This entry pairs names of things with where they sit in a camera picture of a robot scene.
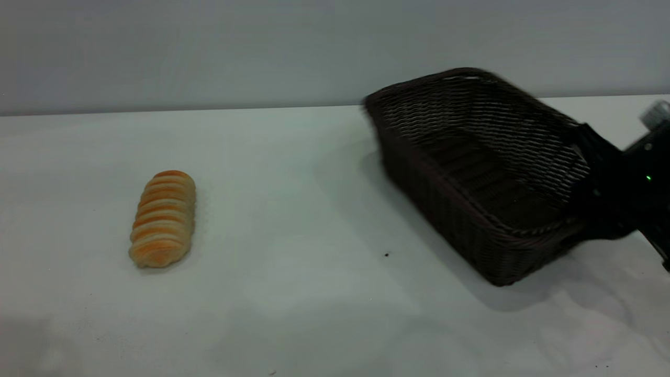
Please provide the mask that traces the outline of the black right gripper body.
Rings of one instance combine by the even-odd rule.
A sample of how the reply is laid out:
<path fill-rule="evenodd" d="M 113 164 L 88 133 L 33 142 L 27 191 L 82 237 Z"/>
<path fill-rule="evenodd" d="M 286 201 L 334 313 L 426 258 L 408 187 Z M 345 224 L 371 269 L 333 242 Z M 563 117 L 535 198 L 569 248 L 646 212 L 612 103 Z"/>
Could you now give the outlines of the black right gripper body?
<path fill-rule="evenodd" d="M 668 121 L 631 144 L 623 155 L 632 185 L 629 221 L 668 270 Z"/>

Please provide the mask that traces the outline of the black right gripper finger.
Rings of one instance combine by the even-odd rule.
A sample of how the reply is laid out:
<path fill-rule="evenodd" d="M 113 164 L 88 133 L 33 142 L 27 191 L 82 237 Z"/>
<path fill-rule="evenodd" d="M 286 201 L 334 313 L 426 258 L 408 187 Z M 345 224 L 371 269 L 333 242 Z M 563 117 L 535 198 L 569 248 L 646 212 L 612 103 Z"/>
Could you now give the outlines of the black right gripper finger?
<path fill-rule="evenodd" d="M 620 212 L 617 196 L 630 188 L 626 183 L 629 174 L 609 172 L 606 175 L 589 175 L 572 184 L 569 211 L 576 215 L 582 227 L 570 242 L 593 239 L 622 239 L 637 229 Z"/>
<path fill-rule="evenodd" d="M 575 128 L 575 150 L 591 173 L 612 172 L 622 166 L 622 151 L 589 124 L 580 124 Z"/>

